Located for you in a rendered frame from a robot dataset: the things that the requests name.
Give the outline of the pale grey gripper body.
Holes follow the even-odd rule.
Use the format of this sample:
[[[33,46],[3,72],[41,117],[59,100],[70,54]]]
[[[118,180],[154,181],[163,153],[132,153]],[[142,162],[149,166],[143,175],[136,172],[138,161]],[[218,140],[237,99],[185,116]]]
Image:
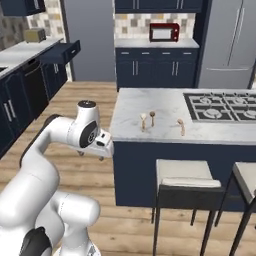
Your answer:
[[[112,144],[107,146],[98,146],[91,144],[90,146],[79,149],[78,151],[84,152],[84,154],[93,154],[98,157],[103,156],[104,158],[111,158],[114,153],[114,147]]]

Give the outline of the navy cupboard under drawer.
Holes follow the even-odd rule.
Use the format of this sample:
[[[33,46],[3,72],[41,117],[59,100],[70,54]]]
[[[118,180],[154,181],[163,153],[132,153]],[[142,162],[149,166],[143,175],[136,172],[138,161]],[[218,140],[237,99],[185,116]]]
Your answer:
[[[66,67],[61,64],[43,64],[42,72],[48,99],[51,100],[67,81]]]

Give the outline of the navy open drawer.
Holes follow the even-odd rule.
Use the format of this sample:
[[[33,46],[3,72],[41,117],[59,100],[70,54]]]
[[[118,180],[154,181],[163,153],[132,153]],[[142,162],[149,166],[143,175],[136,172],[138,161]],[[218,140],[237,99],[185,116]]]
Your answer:
[[[73,43],[58,43],[40,56],[40,61],[46,64],[62,64],[70,62],[81,51],[80,41]]]

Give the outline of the navy kitchen island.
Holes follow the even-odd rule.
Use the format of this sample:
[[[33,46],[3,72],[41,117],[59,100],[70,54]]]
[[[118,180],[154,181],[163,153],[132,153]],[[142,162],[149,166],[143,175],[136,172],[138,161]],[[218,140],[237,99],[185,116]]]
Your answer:
[[[256,145],[115,142],[117,206],[153,206],[157,159],[207,161],[213,178],[226,186],[235,162],[256,163]]]

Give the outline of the black dishwasher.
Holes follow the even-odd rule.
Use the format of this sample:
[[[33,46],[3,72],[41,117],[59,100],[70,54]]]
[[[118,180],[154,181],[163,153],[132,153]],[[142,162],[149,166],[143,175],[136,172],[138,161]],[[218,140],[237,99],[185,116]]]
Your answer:
[[[38,59],[32,59],[22,67],[22,71],[30,109],[33,118],[37,119],[49,103],[44,85],[41,63]]]

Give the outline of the navy base cupboards with arches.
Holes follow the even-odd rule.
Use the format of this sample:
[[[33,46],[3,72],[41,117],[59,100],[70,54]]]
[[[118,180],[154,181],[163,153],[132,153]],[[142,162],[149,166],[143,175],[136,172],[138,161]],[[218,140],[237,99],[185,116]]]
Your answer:
[[[24,76],[18,70],[0,79],[0,159],[32,122]]]

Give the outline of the black stool with grey cushion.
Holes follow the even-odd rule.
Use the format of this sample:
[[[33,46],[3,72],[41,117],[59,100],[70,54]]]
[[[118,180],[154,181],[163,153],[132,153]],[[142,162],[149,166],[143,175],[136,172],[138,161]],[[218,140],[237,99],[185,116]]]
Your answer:
[[[231,181],[234,181],[242,196],[245,209],[238,226],[229,256],[235,256],[240,240],[254,211],[256,211],[256,162],[235,162],[214,225],[218,226],[224,203],[228,197]]]
[[[204,256],[223,193],[221,182],[212,177],[206,161],[157,159],[156,204],[151,217],[151,222],[155,224],[153,256],[156,256],[160,211],[163,208],[192,210],[190,225],[194,224],[198,210],[209,212],[200,250],[200,256]]]

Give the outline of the tan wooden spatula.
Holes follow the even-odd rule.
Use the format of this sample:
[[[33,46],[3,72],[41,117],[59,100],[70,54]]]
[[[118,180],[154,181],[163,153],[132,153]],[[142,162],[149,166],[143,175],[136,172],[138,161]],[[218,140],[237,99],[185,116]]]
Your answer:
[[[178,119],[177,123],[180,125],[181,127],[181,136],[185,136],[185,125],[182,119]]]

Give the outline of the navy base cupboards run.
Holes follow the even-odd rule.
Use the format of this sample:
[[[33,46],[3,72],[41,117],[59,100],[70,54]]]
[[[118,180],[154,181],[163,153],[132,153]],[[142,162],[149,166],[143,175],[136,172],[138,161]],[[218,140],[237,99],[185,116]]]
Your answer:
[[[192,88],[197,56],[197,48],[117,47],[117,90]]]

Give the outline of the tan toaster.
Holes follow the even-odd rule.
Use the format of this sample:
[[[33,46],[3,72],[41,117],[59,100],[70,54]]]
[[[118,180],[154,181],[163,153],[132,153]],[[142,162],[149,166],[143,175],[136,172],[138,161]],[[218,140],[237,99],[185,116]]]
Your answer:
[[[46,39],[43,28],[32,28],[24,31],[24,39],[27,43],[40,43]]]

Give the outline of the black gas hob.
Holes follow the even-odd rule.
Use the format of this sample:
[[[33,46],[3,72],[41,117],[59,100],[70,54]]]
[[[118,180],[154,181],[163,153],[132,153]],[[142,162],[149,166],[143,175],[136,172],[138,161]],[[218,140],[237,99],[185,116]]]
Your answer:
[[[256,123],[255,93],[184,93],[194,122]]]

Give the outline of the red microwave oven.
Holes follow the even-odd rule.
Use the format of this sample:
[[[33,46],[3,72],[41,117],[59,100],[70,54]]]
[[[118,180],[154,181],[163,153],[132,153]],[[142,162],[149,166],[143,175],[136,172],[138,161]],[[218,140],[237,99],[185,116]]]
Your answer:
[[[151,42],[177,42],[180,26],[178,23],[151,23],[149,40]]]

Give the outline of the grey steel fridge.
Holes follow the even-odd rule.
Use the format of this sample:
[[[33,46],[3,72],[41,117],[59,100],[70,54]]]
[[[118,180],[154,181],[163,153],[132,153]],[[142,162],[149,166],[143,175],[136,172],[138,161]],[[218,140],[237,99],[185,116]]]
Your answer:
[[[256,0],[212,0],[199,88],[248,89],[256,62]]]

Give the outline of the navy wall cupboards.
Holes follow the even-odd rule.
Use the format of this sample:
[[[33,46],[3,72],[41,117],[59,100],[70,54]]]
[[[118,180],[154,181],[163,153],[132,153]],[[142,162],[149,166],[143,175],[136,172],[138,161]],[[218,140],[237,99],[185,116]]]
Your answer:
[[[200,13],[203,0],[114,0],[115,12],[132,13]]]

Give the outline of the navy wall cupboard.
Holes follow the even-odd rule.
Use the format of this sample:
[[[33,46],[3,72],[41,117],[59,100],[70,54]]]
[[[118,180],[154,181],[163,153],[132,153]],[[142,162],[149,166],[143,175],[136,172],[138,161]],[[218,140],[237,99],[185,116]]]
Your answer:
[[[46,11],[44,0],[0,0],[5,16],[30,16]]]

